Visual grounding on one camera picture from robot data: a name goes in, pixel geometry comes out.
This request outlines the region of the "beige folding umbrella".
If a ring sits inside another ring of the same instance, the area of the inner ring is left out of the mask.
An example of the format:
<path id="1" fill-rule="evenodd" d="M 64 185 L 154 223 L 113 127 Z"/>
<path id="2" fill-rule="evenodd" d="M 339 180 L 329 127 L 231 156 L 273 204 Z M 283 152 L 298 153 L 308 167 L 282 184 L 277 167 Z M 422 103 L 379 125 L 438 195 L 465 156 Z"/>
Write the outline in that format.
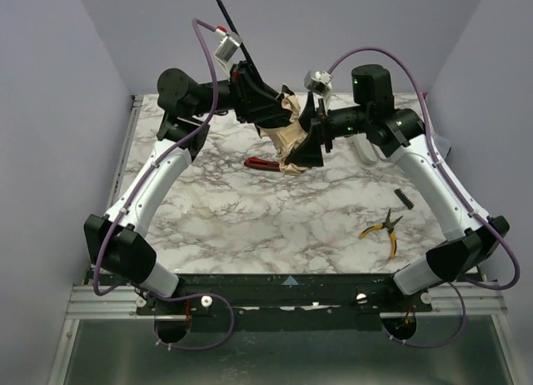
<path id="1" fill-rule="evenodd" d="M 231 29 L 231 31 L 239 35 L 223 1 L 222 0 L 215 0 L 215 1 L 222 13 L 222 16 L 225 18 L 229 28 Z M 262 76 L 259 73 L 256 64 L 253 62 L 252 57 L 250 53 L 247 51 L 244 43 L 242 43 L 239 49 L 242 50 L 242 54 L 244 56 L 244 59 L 242 61 L 248 62 L 251 68 L 254 70 L 254 72 L 257 73 L 260 79 L 263 81 Z M 259 137 L 261 138 L 267 137 L 271 140 L 276 150 L 276 160 L 280 164 L 281 172 L 291 174 L 291 175 L 298 175 L 300 173 L 305 172 L 306 167 L 298 167 L 294 164 L 286 164 L 286 158 L 288 157 L 289 153 L 294 148 L 299 146 L 305 140 L 307 136 L 307 133 L 301 128 L 300 123 L 298 122 L 298 118 L 300 117 L 300 112 L 301 112 L 301 105 L 297 100 L 296 94 L 287 85 L 282 85 L 281 89 L 279 91 L 276 91 L 276 93 L 277 93 L 277 100 L 278 100 L 277 104 L 280 104 L 283 108 L 291 112 L 290 124 L 286 127 L 279 127 L 279 128 L 273 128 L 273 129 L 265 129 L 265 128 L 257 127 L 254 124 L 252 125 L 257 130 L 257 134 Z"/>

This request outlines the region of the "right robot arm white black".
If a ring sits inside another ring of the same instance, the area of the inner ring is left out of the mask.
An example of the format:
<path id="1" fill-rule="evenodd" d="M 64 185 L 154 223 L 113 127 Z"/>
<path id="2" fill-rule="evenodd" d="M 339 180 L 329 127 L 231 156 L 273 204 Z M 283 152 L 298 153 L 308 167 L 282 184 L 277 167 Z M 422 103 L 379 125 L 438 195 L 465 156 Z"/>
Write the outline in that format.
<path id="1" fill-rule="evenodd" d="M 430 127 L 409 108 L 395 106 L 391 75 L 379 64 L 351 71 L 354 106 L 328 107 L 331 74 L 309 72 L 300 123 L 307 135 L 287 157 L 303 168 L 323 166 L 323 153 L 335 138 L 363 133 L 386 158 L 407 175 L 435 215 L 445 241 L 393 274 L 399 292 L 412 295 L 423 288 L 453 282 L 484 262 L 501 244 L 510 226 L 491 216 L 449 172 L 437 153 Z"/>

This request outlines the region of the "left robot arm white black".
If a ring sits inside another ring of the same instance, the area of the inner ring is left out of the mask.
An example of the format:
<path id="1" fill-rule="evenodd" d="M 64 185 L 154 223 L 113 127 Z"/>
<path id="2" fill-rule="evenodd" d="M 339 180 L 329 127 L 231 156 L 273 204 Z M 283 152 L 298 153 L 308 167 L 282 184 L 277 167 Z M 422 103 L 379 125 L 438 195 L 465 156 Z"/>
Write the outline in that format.
<path id="1" fill-rule="evenodd" d="M 246 61 L 233 65 L 225 80 L 198 83 L 178 68 L 157 80 L 157 104 L 164 115 L 148 160 L 126 192 L 102 216 L 90 215 L 83 230 L 92 264 L 126 281 L 172 298 L 178 276 L 157 261 L 145 236 L 172 184 L 195 160 L 209 131 L 206 118 L 233 111 L 257 128 L 285 127 L 292 112 L 281 104 L 291 94 L 267 86 Z"/>

